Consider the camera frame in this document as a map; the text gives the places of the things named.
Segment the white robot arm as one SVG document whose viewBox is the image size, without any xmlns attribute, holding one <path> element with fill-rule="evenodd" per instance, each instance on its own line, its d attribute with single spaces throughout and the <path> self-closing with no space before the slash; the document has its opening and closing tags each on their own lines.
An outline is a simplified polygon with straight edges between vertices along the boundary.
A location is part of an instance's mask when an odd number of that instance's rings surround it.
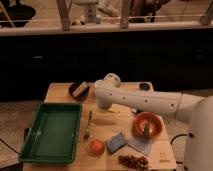
<svg viewBox="0 0 213 171">
<path fill-rule="evenodd" d="M 188 124 L 183 160 L 184 171 L 213 171 L 213 96 L 185 93 L 128 90 L 121 79 L 108 73 L 95 82 L 94 95 L 99 108 L 124 105 L 159 115 L 172 115 Z"/>
</svg>

